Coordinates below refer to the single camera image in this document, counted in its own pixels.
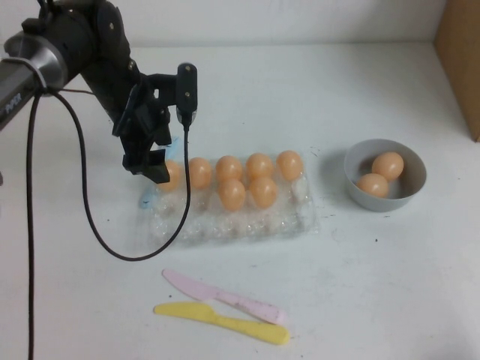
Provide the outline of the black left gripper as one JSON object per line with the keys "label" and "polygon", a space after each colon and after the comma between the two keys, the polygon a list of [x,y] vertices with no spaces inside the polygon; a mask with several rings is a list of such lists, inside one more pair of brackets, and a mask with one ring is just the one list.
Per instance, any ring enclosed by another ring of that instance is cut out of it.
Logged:
{"label": "black left gripper", "polygon": [[172,142],[168,107],[175,104],[175,75],[142,73],[130,90],[112,134],[121,140],[122,165],[133,175],[143,175],[155,184],[169,181],[166,150],[150,149],[153,144],[168,146]]}

